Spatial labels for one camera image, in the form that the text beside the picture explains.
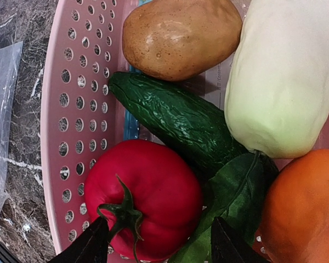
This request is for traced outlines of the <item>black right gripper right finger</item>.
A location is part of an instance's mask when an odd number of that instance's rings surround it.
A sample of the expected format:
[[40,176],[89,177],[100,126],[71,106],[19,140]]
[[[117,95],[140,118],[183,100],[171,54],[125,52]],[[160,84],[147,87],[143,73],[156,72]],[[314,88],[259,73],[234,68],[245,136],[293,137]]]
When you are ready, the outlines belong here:
[[211,259],[215,263],[263,263],[265,258],[254,251],[222,218],[216,216],[211,226]]

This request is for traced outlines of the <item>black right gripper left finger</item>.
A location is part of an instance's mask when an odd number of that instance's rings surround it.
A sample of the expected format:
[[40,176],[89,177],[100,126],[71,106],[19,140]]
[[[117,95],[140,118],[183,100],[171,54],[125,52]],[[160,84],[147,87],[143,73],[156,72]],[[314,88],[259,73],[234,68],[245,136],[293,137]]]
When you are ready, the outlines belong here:
[[68,248],[48,263],[106,263],[108,233],[107,221],[98,217]]

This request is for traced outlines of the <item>orange persimmon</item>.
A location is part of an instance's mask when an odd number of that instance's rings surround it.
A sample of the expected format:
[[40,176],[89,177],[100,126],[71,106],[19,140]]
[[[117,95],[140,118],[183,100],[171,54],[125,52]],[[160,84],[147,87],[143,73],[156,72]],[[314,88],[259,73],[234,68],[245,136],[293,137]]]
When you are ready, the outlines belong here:
[[272,262],[329,262],[329,149],[310,151],[282,169],[259,229]]

